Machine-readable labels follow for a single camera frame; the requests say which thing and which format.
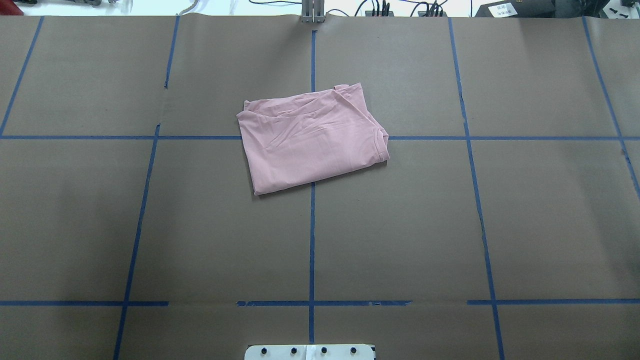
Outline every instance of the blue tape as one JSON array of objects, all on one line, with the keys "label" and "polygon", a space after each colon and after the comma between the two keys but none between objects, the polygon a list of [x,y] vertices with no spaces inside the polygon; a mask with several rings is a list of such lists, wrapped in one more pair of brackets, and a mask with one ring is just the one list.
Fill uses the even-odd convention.
[{"label": "blue tape", "polygon": [[309,306],[309,301],[300,300],[300,301],[286,301],[286,300],[273,300],[273,301],[239,301],[236,302],[236,305],[239,307],[250,307],[250,306]]},{"label": "blue tape", "polygon": [[471,140],[617,141],[615,136],[471,136]]},{"label": "blue tape", "polygon": [[464,136],[390,136],[389,140],[466,140]]},{"label": "blue tape", "polygon": [[[411,300],[315,300],[313,306],[407,306]],[[239,307],[251,306],[310,306],[306,300],[267,300],[267,301],[239,301]]]},{"label": "blue tape", "polygon": [[180,17],[175,16],[175,25],[173,25],[173,39],[171,40],[171,50],[169,51],[169,61],[166,64],[166,78],[164,79],[164,88],[169,88],[169,76],[171,75],[171,64],[173,63],[173,52],[175,50],[175,41],[178,37],[178,25]]},{"label": "blue tape", "polygon": [[13,93],[11,94],[11,99],[9,99],[9,105],[7,105],[6,107],[2,124],[0,124],[0,135],[4,133],[4,128],[6,127],[6,123],[9,121],[9,115],[11,115],[13,102],[15,101],[16,95],[18,95],[18,90],[20,89],[20,84],[22,83],[24,72],[27,70],[27,65],[29,65],[29,59],[31,59],[33,48],[36,46],[36,41],[38,40],[40,29],[42,29],[43,21],[44,21],[44,16],[41,16],[40,21],[38,21],[38,27],[36,28],[36,32],[33,34],[33,39],[31,40],[31,46],[29,46],[29,51],[27,51],[27,56],[25,57],[24,63],[22,64],[22,69],[20,69],[20,75],[18,75],[18,80],[16,80],[15,86],[13,87]]},{"label": "blue tape", "polygon": [[[2,135],[4,140],[153,140],[150,135]],[[426,135],[390,136],[389,140],[463,141],[466,136]],[[470,136],[472,141],[619,141],[617,136]],[[625,141],[640,141],[640,136],[623,136]],[[242,140],[239,135],[161,135],[158,140]]]},{"label": "blue tape", "polygon": [[311,91],[316,90],[316,33],[318,30],[311,31]]},{"label": "blue tape", "polygon": [[164,135],[159,136],[159,140],[242,140],[241,136],[207,136],[207,135],[196,135],[196,136],[188,136],[188,135]]},{"label": "blue tape", "polygon": [[311,183],[309,225],[309,343],[315,341],[314,302],[316,300],[316,183]]},{"label": "blue tape", "polygon": [[453,23],[451,18],[449,20],[449,36],[451,37],[451,51],[453,52],[453,64],[456,69],[456,82],[458,83],[458,97],[460,98],[460,110],[462,111],[462,117],[465,126],[465,136],[467,138],[467,152],[469,156],[469,165],[471,167],[471,179],[474,184],[474,193],[476,195],[476,209],[478,217],[480,219],[480,227],[482,229],[482,242],[484,246],[484,265],[486,267],[486,276],[489,284],[489,294],[491,296],[492,310],[493,310],[493,326],[495,327],[495,337],[498,344],[498,355],[500,360],[504,360],[504,347],[502,346],[502,331],[500,329],[500,318],[498,315],[498,306],[495,303],[495,288],[493,286],[493,274],[491,271],[491,259],[489,257],[489,246],[486,241],[486,231],[484,228],[484,216],[482,214],[482,204],[480,202],[480,191],[478,190],[478,182],[476,176],[476,164],[474,162],[473,149],[471,148],[471,135],[469,133],[469,124],[467,119],[467,109],[465,107],[465,101],[462,97],[462,81],[460,79],[460,66],[458,65],[458,52],[456,51],[456,39],[453,33]]},{"label": "blue tape", "polygon": [[[311,92],[316,90],[316,33],[311,31]],[[316,183],[311,183],[311,220],[309,234],[309,343],[316,342],[315,307],[316,297]]]},{"label": "blue tape", "polygon": [[316,306],[407,306],[411,300],[320,300]]},{"label": "blue tape", "polygon": [[627,146],[625,145],[625,141],[622,137],[622,131],[620,131],[618,118],[616,118],[616,113],[615,111],[613,111],[613,105],[611,105],[609,93],[604,83],[604,79],[602,78],[602,73],[600,72],[600,66],[598,65],[598,60],[596,59],[596,53],[593,51],[593,44],[591,43],[591,35],[589,34],[589,26],[587,25],[587,18],[585,16],[582,17],[582,25],[584,26],[584,34],[586,35],[586,38],[587,38],[587,45],[589,46],[589,52],[591,53],[593,66],[596,70],[596,75],[598,76],[600,87],[602,88],[602,93],[604,94],[604,99],[607,102],[607,107],[609,108],[609,114],[611,115],[613,126],[616,128],[616,133],[618,134],[618,139],[620,140],[620,146],[622,147],[622,151],[624,152],[624,155],[625,155],[625,161],[627,162],[627,169],[629,170],[631,181],[633,182],[634,188],[636,189],[636,196],[638,197],[638,199],[640,199],[640,185],[638,185],[636,171],[634,170],[633,164],[631,164],[631,159],[629,159],[629,153],[627,151]]},{"label": "blue tape", "polygon": [[4,140],[153,140],[153,136],[136,135],[3,135]]},{"label": "blue tape", "polygon": [[467,305],[581,305],[581,304],[640,304],[640,299],[521,299],[521,300],[469,300]]},{"label": "blue tape", "polygon": [[156,126],[156,133],[154,135],[154,144],[151,147],[151,156],[149,157],[149,166],[147,168],[147,179],[145,181],[145,189],[142,193],[142,204],[140,205],[140,215],[138,216],[138,226],[136,228],[136,239],[134,240],[134,243],[133,243],[131,263],[129,264],[129,275],[127,276],[127,287],[124,293],[122,312],[120,313],[120,325],[118,326],[118,337],[116,338],[116,346],[113,351],[114,360],[117,360],[120,357],[120,345],[122,344],[122,334],[124,332],[124,324],[127,319],[127,307],[129,306],[129,296],[131,295],[131,284],[133,283],[133,272],[134,272],[134,269],[136,268],[136,258],[138,257],[138,246],[140,244],[140,235],[142,234],[142,220],[145,217],[145,210],[147,208],[149,182],[151,180],[151,173],[154,168],[154,160],[156,158],[156,148],[158,145],[159,134],[160,134],[160,124]]},{"label": "blue tape", "polygon": [[[3,300],[0,306],[122,306],[122,301]],[[135,301],[129,306],[169,306],[168,301]]]}]

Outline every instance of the white label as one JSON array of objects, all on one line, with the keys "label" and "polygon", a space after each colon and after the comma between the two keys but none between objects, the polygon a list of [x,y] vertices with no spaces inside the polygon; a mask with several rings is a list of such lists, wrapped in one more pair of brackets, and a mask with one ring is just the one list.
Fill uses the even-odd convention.
[{"label": "white label", "polygon": [[511,3],[489,6],[489,11],[493,17],[507,17],[518,15]]}]

